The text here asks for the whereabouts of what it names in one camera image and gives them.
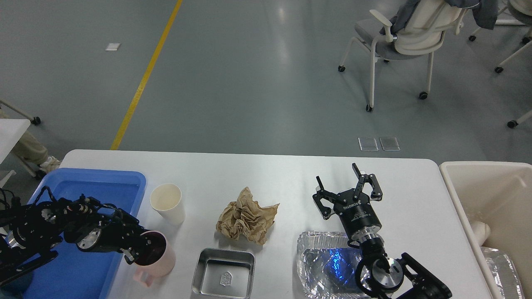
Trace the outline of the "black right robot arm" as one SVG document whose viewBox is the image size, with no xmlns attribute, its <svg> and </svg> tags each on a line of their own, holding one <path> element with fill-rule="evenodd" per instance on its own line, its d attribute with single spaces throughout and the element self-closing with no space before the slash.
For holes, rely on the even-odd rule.
<svg viewBox="0 0 532 299">
<path fill-rule="evenodd" d="M 354 270 L 357 287 L 374 299 L 389 299 L 410 280 L 412 287 L 401 294 L 401 299 L 449 299 L 450 288 L 428 271 L 416 259 L 402 253 L 399 259 L 388 257 L 384 240 L 378 234 L 382 224 L 371 205 L 382 200 L 383 192 L 375 174 L 365 174 L 355 163 L 355 187 L 333 193 L 327 191 L 320 177 L 313 201 L 322 218 L 337 215 L 348 238 L 347 245 L 360 251 L 361 260 Z"/>
</svg>

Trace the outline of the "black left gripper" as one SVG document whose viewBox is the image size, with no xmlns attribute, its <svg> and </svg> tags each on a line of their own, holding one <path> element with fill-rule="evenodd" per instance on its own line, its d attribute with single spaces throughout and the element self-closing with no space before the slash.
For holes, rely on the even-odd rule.
<svg viewBox="0 0 532 299">
<path fill-rule="evenodd" d="M 148 265 L 161 244 L 159 233 L 144 233 L 144 227 L 137 219 L 122 219 L 108 225 L 82 226 L 76 246 L 82 252 L 122 252 L 126 263 L 138 262 Z"/>
</svg>

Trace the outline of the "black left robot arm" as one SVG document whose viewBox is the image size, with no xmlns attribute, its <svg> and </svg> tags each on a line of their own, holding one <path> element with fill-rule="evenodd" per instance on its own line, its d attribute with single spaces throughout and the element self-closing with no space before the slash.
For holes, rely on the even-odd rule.
<svg viewBox="0 0 532 299">
<path fill-rule="evenodd" d="M 25 205 L 17 196 L 8 201 L 7 193 L 1 189 L 1 226 L 8 227 L 1 235 L 2 286 L 51 262 L 61 242 L 82 252 L 122 253 L 128 264 L 145 260 L 154 250 L 148 230 L 112 203 L 85 195 L 75 201 L 57 199 L 48 186 Z"/>
</svg>

